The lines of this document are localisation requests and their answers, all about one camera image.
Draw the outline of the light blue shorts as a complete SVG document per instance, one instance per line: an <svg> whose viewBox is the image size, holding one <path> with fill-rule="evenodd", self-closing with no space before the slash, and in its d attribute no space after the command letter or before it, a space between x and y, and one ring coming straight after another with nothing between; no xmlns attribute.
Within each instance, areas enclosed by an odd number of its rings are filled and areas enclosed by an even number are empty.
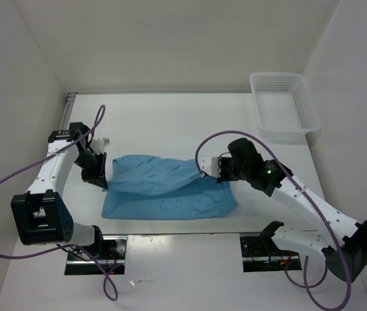
<svg viewBox="0 0 367 311"><path fill-rule="evenodd" d="M192 159L124 155L112 168L101 212L106 219L220 218L238 206L230 183L200 176Z"/></svg>

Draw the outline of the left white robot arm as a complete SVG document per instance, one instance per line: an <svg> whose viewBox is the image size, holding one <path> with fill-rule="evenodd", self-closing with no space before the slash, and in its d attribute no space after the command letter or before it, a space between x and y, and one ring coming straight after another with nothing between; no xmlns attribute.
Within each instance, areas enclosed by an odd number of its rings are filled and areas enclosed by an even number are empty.
<svg viewBox="0 0 367 311"><path fill-rule="evenodd" d="M24 194L15 195L11 210L24 245L72 244L91 259L103 256L106 244L96 225L73 220L63 201L63 192L73 165L81 169L82 181L106 190L106 146L109 139L94 138L81 122L48 137L47 160Z"/></svg>

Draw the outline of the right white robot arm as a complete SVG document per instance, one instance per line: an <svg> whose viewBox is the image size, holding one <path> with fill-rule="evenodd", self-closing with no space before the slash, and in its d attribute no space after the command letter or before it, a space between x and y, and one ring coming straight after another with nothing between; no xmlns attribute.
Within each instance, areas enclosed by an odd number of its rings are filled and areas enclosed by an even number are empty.
<svg viewBox="0 0 367 311"><path fill-rule="evenodd" d="M334 276L354 282L367 265L367 220L359 222L334 208L276 157L263 159L246 138L232 141L228 152L228 157L218 156L211 161L212 175L218 182L245 181L297 213L318 232L318 236L311 236L273 221L261 232L261 249L268 255L291 249L323 257Z"/></svg>

